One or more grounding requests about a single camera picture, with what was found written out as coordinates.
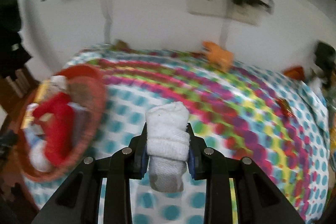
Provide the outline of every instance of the red basket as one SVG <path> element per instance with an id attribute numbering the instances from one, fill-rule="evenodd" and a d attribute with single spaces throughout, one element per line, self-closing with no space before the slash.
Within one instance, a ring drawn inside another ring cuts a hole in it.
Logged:
<path id="1" fill-rule="evenodd" d="M 33 102 L 36 90 L 31 93 L 23 105 L 15 124 L 14 131 L 18 134 L 15 156 L 22 174 L 28 179 L 39 183 L 52 181 L 63 176 L 81 160 L 83 153 L 96 134 L 106 104 L 106 87 L 103 83 L 103 74 L 98 68 L 82 64 L 61 70 L 56 75 L 66 76 L 69 84 L 76 83 L 87 87 L 87 91 L 91 97 L 90 102 L 86 106 L 90 112 L 90 121 L 87 123 L 85 132 L 83 132 L 79 143 L 73 148 L 66 160 L 59 167 L 48 173 L 37 171 L 30 163 L 30 148 L 26 142 L 24 132 L 20 128 L 26 108 Z"/>

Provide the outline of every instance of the colorful bedsheet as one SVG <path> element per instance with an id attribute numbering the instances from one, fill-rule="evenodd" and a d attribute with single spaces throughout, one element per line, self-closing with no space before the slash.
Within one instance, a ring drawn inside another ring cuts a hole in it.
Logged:
<path id="1" fill-rule="evenodd" d="M 240 62 L 222 73 L 197 55 L 167 50 L 113 52 L 99 45 L 68 65 L 84 62 L 100 66 L 110 95 L 86 155 L 113 154 L 141 133 L 147 109 L 181 101 L 190 112 L 195 134 L 208 146 L 234 159 L 251 157 L 307 223 L 321 216 L 328 190 L 328 115 L 302 82 Z M 283 116 L 276 97 L 287 99 L 294 118 Z M 64 179 L 47 184 L 26 179 L 26 183 L 42 207 Z M 184 191 L 177 194 L 153 191 L 147 174 L 141 181 L 131 181 L 133 222 L 203 223 L 205 182 L 192 180 L 188 173 L 183 179 Z M 100 206 L 101 223 L 103 211 Z"/>

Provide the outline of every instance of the white sock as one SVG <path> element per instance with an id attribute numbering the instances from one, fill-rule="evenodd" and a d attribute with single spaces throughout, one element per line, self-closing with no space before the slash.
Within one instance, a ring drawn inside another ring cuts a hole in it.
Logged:
<path id="1" fill-rule="evenodd" d="M 182 102 L 157 106 L 146 113 L 147 154 L 151 187 L 163 193 L 183 190 L 189 134 L 189 112 Z"/>

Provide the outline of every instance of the red cloth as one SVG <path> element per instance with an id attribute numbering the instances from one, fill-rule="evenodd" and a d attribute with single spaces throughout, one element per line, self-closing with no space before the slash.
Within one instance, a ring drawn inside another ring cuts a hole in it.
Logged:
<path id="1" fill-rule="evenodd" d="M 70 96 L 59 92 L 35 108 L 32 113 L 36 119 L 39 119 L 46 113 L 54 114 L 51 123 L 44 132 L 47 141 L 44 154 L 54 166 L 59 166 L 72 149 L 71 135 L 74 123 L 74 111 L 68 106 L 69 102 L 71 102 Z"/>

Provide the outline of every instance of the blue polka dot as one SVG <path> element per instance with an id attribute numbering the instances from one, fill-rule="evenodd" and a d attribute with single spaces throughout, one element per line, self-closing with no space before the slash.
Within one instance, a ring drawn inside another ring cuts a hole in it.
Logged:
<path id="1" fill-rule="evenodd" d="M 164 194 L 167 198 L 179 198 L 182 196 L 181 192 L 177 192 L 177 193 L 165 193 Z"/>
<path id="2" fill-rule="evenodd" d="M 137 98 L 135 98 L 135 100 L 133 100 L 133 104 L 136 106 L 143 106 L 146 103 L 147 103 L 147 98 L 143 96 L 138 96 Z"/>
<path id="3" fill-rule="evenodd" d="M 115 96 L 117 94 L 117 89 L 109 89 L 109 95 L 110 96 Z"/>
<path id="4" fill-rule="evenodd" d="M 300 110 L 297 110 L 297 111 L 296 111 L 296 116 L 297 116 L 299 119 L 302 118 L 302 113 L 301 113 Z"/>
<path id="5" fill-rule="evenodd" d="M 110 116 L 108 114 L 103 113 L 103 115 L 101 116 L 100 123 L 105 124 L 108 121 L 109 118 L 110 118 Z"/>
<path id="6" fill-rule="evenodd" d="M 48 199 L 49 199 L 49 196 L 46 193 L 44 193 L 43 194 L 43 198 L 44 198 L 44 202 L 43 203 L 46 203 L 48 201 Z"/>
<path id="7" fill-rule="evenodd" d="M 320 184 L 320 181 L 321 181 L 321 175 L 320 175 L 320 174 L 317 174 L 317 177 L 316 177 L 316 183 L 317 183 L 317 184 Z"/>
<path id="8" fill-rule="evenodd" d="M 129 101 L 132 96 L 132 92 L 130 91 L 125 91 L 124 94 L 122 95 L 122 99 L 125 101 Z"/>
<path id="9" fill-rule="evenodd" d="M 316 160 L 316 162 L 315 162 L 315 168 L 316 168 L 316 170 L 320 169 L 320 161 L 319 160 Z"/>
<path id="10" fill-rule="evenodd" d="M 93 157 L 93 158 L 95 158 L 96 157 L 96 149 L 93 148 L 92 146 L 89 146 L 87 148 L 87 150 L 85 151 L 85 156 L 86 157 Z"/>
<path id="11" fill-rule="evenodd" d="M 205 193 L 197 192 L 194 193 L 189 200 L 189 204 L 193 208 L 203 208 L 205 205 Z"/>
<path id="12" fill-rule="evenodd" d="M 327 170 L 327 164 L 326 162 L 322 163 L 322 171 L 325 172 Z"/>
<path id="13" fill-rule="evenodd" d="M 109 100 L 106 102 L 106 106 L 105 106 L 105 109 L 111 109 L 114 105 L 114 102 Z"/>
<path id="14" fill-rule="evenodd" d="M 320 195 L 320 189 L 317 189 L 315 193 L 315 199 L 318 199 L 319 195 Z"/>
<path id="15" fill-rule="evenodd" d="M 140 180 L 140 185 L 148 186 L 149 185 L 149 176 L 148 173 L 145 174 L 145 176 Z"/>
<path id="16" fill-rule="evenodd" d="M 138 124 L 141 121 L 142 117 L 142 114 L 138 112 L 133 112 L 129 118 L 129 123 Z"/>
<path id="17" fill-rule="evenodd" d="M 315 203 L 314 206 L 313 206 L 313 209 L 311 210 L 311 214 L 314 214 L 315 211 L 316 211 L 316 207 L 317 207 L 317 204 Z"/>
<path id="18" fill-rule="evenodd" d="M 323 207 L 323 205 L 322 205 L 322 203 L 320 203 L 319 207 L 317 208 L 317 213 L 320 213 L 320 211 L 322 210 L 322 207 Z"/>
<path id="19" fill-rule="evenodd" d="M 327 193 L 326 190 L 323 189 L 320 198 L 323 199 L 326 196 L 326 193 Z"/>
<path id="20" fill-rule="evenodd" d="M 124 124 L 120 121 L 110 121 L 109 131 L 119 133 L 123 127 L 124 127 Z"/>
<path id="21" fill-rule="evenodd" d="M 95 141 L 102 140 L 104 137 L 104 132 L 100 129 L 97 130 L 96 135 L 94 136 Z"/>
<path id="22" fill-rule="evenodd" d="M 294 107 L 295 106 L 295 103 L 294 103 L 293 100 L 289 100 L 288 103 L 289 103 L 290 107 Z"/>
<path id="23" fill-rule="evenodd" d="M 186 224 L 203 224 L 203 216 L 191 216 L 188 218 Z"/>
<path id="24" fill-rule="evenodd" d="M 40 196 L 39 195 L 34 195 L 34 200 L 35 200 L 35 203 L 37 204 L 40 204 L 41 203 L 41 200 L 40 200 Z"/>
<path id="25" fill-rule="evenodd" d="M 99 212 L 98 214 L 101 216 L 104 213 L 104 206 L 99 206 Z"/>
<path id="26" fill-rule="evenodd" d="M 303 127 L 305 128 L 305 130 L 307 130 L 309 128 L 309 125 L 306 121 L 303 122 Z"/>
<path id="27" fill-rule="evenodd" d="M 199 185 L 205 184 L 205 182 L 206 182 L 206 180 L 194 180 L 194 179 L 190 180 L 190 183 L 194 186 L 199 186 Z"/>
<path id="28" fill-rule="evenodd" d="M 152 220 L 148 215 L 143 214 L 136 214 L 133 216 L 133 223 L 134 224 L 151 224 Z"/>
<path id="29" fill-rule="evenodd" d="M 127 113 L 128 109 L 129 109 L 128 106 L 118 105 L 117 108 L 115 109 L 115 112 L 120 116 L 124 116 L 125 113 Z"/>
<path id="30" fill-rule="evenodd" d="M 162 209 L 162 216 L 166 220 L 176 220 L 181 214 L 181 209 L 175 205 L 169 205 Z"/>
<path id="31" fill-rule="evenodd" d="M 324 176 L 322 178 L 322 185 L 325 186 L 327 184 L 327 182 L 328 182 L 328 178 L 327 178 L 327 176 Z"/>
<path id="32" fill-rule="evenodd" d="M 205 143 L 208 147 L 216 148 L 216 139 L 214 137 L 206 137 Z"/>
<path id="33" fill-rule="evenodd" d="M 135 136 L 135 134 L 132 134 L 132 133 L 125 133 L 124 134 L 124 136 L 123 136 L 123 139 L 122 139 L 122 144 L 123 145 L 126 145 L 126 146 L 128 146 L 129 145 L 129 143 L 130 143 L 130 141 L 131 141 L 131 139 L 133 138 Z"/>
<path id="34" fill-rule="evenodd" d="M 105 153 L 113 153 L 115 151 L 116 143 L 114 141 L 105 142 Z"/>
<path id="35" fill-rule="evenodd" d="M 306 215 L 309 215 L 310 209 L 311 209 L 311 206 L 310 206 L 310 204 L 308 204 L 308 208 L 307 208 Z"/>
<path id="36" fill-rule="evenodd" d="M 151 193 L 137 195 L 136 204 L 142 208 L 154 208 L 155 196 Z"/>
<path id="37" fill-rule="evenodd" d="M 314 141 L 314 136 L 313 136 L 313 133 L 309 133 L 309 140 L 311 141 L 311 142 L 313 142 Z"/>
<path id="38" fill-rule="evenodd" d="M 106 184 L 102 184 L 102 185 L 101 185 L 101 191 L 100 191 L 100 196 L 101 196 L 102 198 L 105 197 L 105 192 L 106 192 Z"/>

